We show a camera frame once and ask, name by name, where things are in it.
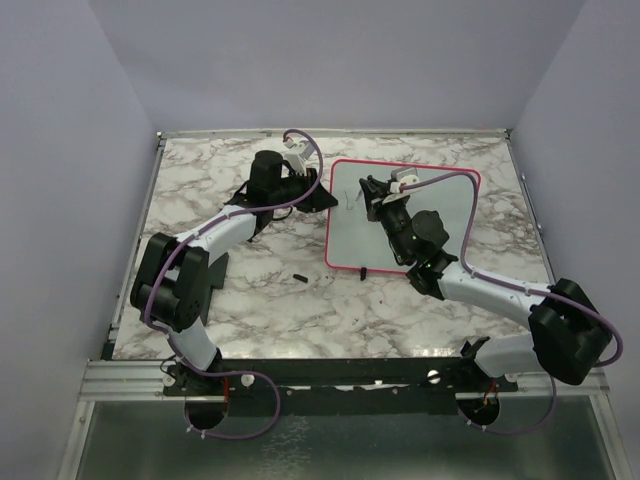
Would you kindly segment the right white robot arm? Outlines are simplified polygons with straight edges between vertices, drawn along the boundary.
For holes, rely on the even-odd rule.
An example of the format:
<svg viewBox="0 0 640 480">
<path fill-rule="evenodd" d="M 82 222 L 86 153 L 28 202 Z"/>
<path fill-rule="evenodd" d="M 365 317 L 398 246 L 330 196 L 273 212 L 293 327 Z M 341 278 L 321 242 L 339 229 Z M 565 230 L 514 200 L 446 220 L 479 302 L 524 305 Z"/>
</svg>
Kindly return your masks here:
<svg viewBox="0 0 640 480">
<path fill-rule="evenodd" d="M 538 371 L 579 385 L 592 369 L 620 358 L 619 333 L 576 282 L 517 281 L 472 266 L 464 252 L 448 253 L 449 234 L 439 213 L 407 210 L 410 195 L 423 185 L 414 175 L 359 181 L 367 219 L 381 225 L 411 286 L 423 296 L 482 309 L 521 329 L 466 344 L 459 378 L 467 389 L 481 391 L 495 378 Z"/>
</svg>

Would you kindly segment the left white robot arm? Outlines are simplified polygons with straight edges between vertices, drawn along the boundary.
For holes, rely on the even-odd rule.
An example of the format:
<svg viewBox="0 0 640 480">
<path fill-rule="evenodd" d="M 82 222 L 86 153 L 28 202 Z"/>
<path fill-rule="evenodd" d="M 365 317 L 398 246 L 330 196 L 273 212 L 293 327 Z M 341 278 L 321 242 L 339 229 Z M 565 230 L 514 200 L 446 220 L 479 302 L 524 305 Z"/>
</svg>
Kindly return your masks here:
<svg viewBox="0 0 640 480">
<path fill-rule="evenodd" d="M 204 327 L 212 266 L 261 233 L 276 210 L 319 213 L 337 205 L 317 169 L 297 171 L 283 155 L 262 150 L 255 154 L 248 180 L 217 215 L 178 236 L 156 233 L 149 239 L 130 304 L 143 323 L 165 335 L 179 361 L 189 367 L 186 382 L 195 392 L 210 394 L 221 380 L 222 354 Z"/>
</svg>

